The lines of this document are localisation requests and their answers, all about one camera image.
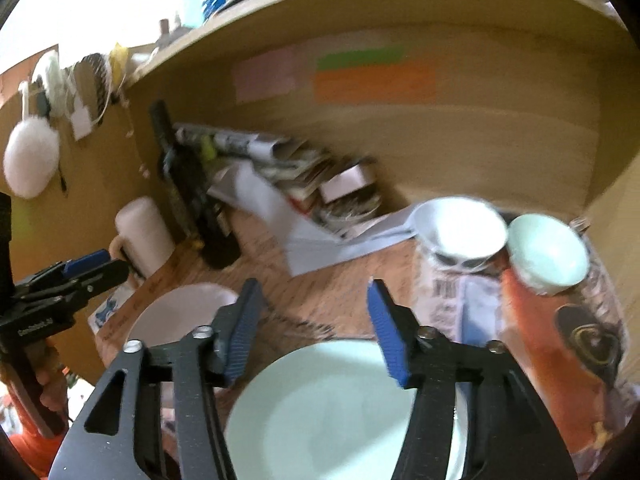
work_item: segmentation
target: orange sleeve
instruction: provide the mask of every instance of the orange sleeve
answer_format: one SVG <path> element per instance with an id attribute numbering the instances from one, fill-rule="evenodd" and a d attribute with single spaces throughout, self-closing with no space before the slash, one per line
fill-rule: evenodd
<path id="1" fill-rule="evenodd" d="M 54 438 L 44 438 L 23 406 L 17 402 L 16 397 L 13 396 L 12 399 L 22 423 L 22 433 L 12 435 L 9 439 L 33 472 L 37 476 L 45 478 L 49 475 L 53 459 L 58 453 L 65 434 L 60 434 Z"/>

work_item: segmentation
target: green sticky note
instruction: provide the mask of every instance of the green sticky note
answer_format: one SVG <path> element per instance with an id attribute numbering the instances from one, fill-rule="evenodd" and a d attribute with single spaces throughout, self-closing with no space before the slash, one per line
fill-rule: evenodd
<path id="1" fill-rule="evenodd" d="M 211 142 L 211 137 L 202 136 L 202 139 L 200 140 L 200 156 L 205 162 L 210 162 L 218 156 L 216 148 L 213 145 L 213 142 Z"/>
<path id="2" fill-rule="evenodd" d="M 318 72 L 359 66 L 397 64 L 402 61 L 403 57 L 404 49 L 401 46 L 336 52 L 318 59 Z"/>

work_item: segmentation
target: wooden desk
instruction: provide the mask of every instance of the wooden desk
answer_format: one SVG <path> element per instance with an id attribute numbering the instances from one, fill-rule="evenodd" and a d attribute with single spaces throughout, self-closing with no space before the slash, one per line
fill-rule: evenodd
<path id="1" fill-rule="evenodd" d="M 214 282 L 240 292 L 247 278 L 257 278 L 269 306 L 262 315 L 244 376 L 218 399 L 222 424 L 246 384 L 269 364 L 298 348 L 334 338 L 373 339 L 366 307 L 371 276 L 385 280 L 399 304 L 411 305 L 415 243 L 408 240 L 383 251 L 292 278 L 282 252 L 264 225 L 246 213 L 231 217 L 242 257 L 223 270 L 212 270 L 187 242 L 140 287 L 100 329 L 98 353 L 108 366 L 127 340 L 135 320 L 157 298 L 181 285 Z"/>

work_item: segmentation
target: bowl rim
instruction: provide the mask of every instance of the bowl rim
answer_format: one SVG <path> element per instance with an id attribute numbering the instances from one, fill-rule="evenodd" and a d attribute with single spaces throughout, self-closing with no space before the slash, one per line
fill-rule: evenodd
<path id="1" fill-rule="evenodd" d="M 473 202 L 477 205 L 484 206 L 487 212 L 492 214 L 492 217 L 497 221 L 496 224 L 500 224 L 502 227 L 502 235 L 500 237 L 501 242 L 499 243 L 499 246 L 498 246 L 498 242 L 496 242 L 496 249 L 494 251 L 488 254 L 479 254 L 478 256 L 460 256 L 459 254 L 452 254 L 445 251 L 440 245 L 434 244 L 431 240 L 429 240 L 428 238 L 424 237 L 421 234 L 421 232 L 417 229 L 416 222 L 415 222 L 415 216 L 418 214 L 418 211 L 420 211 L 420 209 L 424 208 L 426 205 L 433 205 L 433 203 L 435 202 L 444 202 L 445 200 L 450 200 L 450 199 L 462 199 L 463 201 L 466 201 L 466 202 Z M 418 241 L 424 244 L 428 248 L 428 250 L 430 250 L 433 253 L 442 254 L 443 256 L 447 256 L 449 258 L 455 258 L 459 263 L 466 262 L 469 260 L 479 260 L 481 258 L 488 260 L 492 256 L 495 256 L 498 252 L 500 252 L 500 250 L 506 245 L 508 240 L 508 225 L 507 225 L 507 222 L 505 222 L 502 215 L 500 215 L 500 211 L 491 202 L 488 202 L 487 200 L 484 200 L 482 198 L 477 198 L 474 196 L 467 196 L 467 195 L 438 196 L 436 198 L 431 198 L 430 200 L 422 202 L 420 205 L 418 205 L 415 208 L 415 210 L 412 213 L 412 225 L 414 227 L 415 237 L 418 238 Z"/>
<path id="2" fill-rule="evenodd" d="M 582 247 L 583 255 L 584 255 L 584 260 L 583 261 L 584 261 L 585 270 L 584 270 L 583 276 L 579 280 L 577 280 L 577 281 L 575 281 L 575 280 L 564 280 L 562 282 L 560 280 L 554 280 L 554 281 L 551 282 L 545 276 L 542 276 L 542 274 L 540 274 L 540 272 L 536 272 L 534 269 L 530 268 L 529 266 L 526 267 L 526 271 L 529 274 L 531 274 L 534 278 L 539 280 L 540 282 L 543 282 L 545 284 L 545 286 L 552 286 L 552 287 L 561 286 L 561 287 L 564 287 L 564 288 L 569 288 L 570 286 L 577 285 L 582 280 L 584 280 L 587 277 L 587 274 L 589 273 L 589 267 L 590 267 L 589 250 L 587 249 L 587 245 L 580 238 L 578 233 L 576 233 L 573 229 L 571 229 L 571 226 L 569 226 L 568 224 L 565 224 L 562 220 L 556 218 L 555 216 L 551 216 L 551 215 L 544 214 L 544 213 L 524 213 L 524 214 L 519 215 L 516 218 L 514 218 L 513 221 L 511 221 L 511 223 L 509 224 L 508 237 L 507 237 L 507 250 L 508 250 L 508 253 L 509 253 L 509 261 L 510 261 L 511 265 L 518 266 L 518 267 L 523 267 L 523 265 L 521 264 L 522 262 L 521 263 L 514 262 L 514 259 L 515 260 L 519 260 L 520 258 L 519 258 L 519 256 L 517 254 L 515 255 L 515 258 L 514 258 L 513 237 L 511 236 L 512 233 L 513 233 L 512 226 L 514 224 L 516 224 L 520 218 L 530 218 L 530 217 L 538 217 L 538 218 L 545 219 L 545 221 L 552 221 L 553 224 L 565 228 L 564 231 L 569 233 L 571 235 L 571 238 L 575 239 L 578 242 L 578 244 L 580 245 L 580 247 Z"/>
<path id="3" fill-rule="evenodd" d="M 140 312 L 139 316 L 136 318 L 136 320 L 133 322 L 133 324 L 129 328 L 129 331 L 127 332 L 127 340 L 131 339 L 132 332 L 136 327 L 139 329 L 140 326 L 144 325 L 144 321 L 146 320 L 146 318 L 147 317 L 151 317 L 153 315 L 152 307 L 155 306 L 156 304 L 162 303 L 162 301 L 160 301 L 160 300 L 166 301 L 167 299 L 169 299 L 169 298 L 167 298 L 167 296 L 177 296 L 180 293 L 184 292 L 185 289 L 202 290 L 204 288 L 209 288 L 211 286 L 213 286 L 214 288 L 216 288 L 219 291 L 223 291 L 224 290 L 225 292 L 230 292 L 231 295 L 235 297 L 234 301 L 238 300 L 239 295 L 238 295 L 238 293 L 236 291 L 234 291 L 232 288 L 229 288 L 228 286 L 220 285 L 219 283 L 216 283 L 216 282 L 186 283 L 185 285 L 177 286 L 175 288 L 172 288 L 171 290 L 168 290 L 162 296 L 159 296 L 158 298 L 155 298 L 155 300 L 153 300 L 151 303 L 149 303 L 149 305 L 147 305 L 147 307 L 142 312 Z M 147 314 L 146 317 L 143 318 L 143 316 L 145 315 L 145 312 L 149 312 L 149 314 Z"/>

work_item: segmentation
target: wooden shelf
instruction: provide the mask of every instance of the wooden shelf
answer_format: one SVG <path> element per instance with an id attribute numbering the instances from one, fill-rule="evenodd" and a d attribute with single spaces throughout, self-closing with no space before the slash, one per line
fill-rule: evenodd
<path id="1" fill-rule="evenodd" d="M 246 0 L 159 52 L 128 85 L 153 72 L 317 36 L 426 23 L 508 28 L 601 54 L 638 54 L 622 22 L 598 0 Z"/>

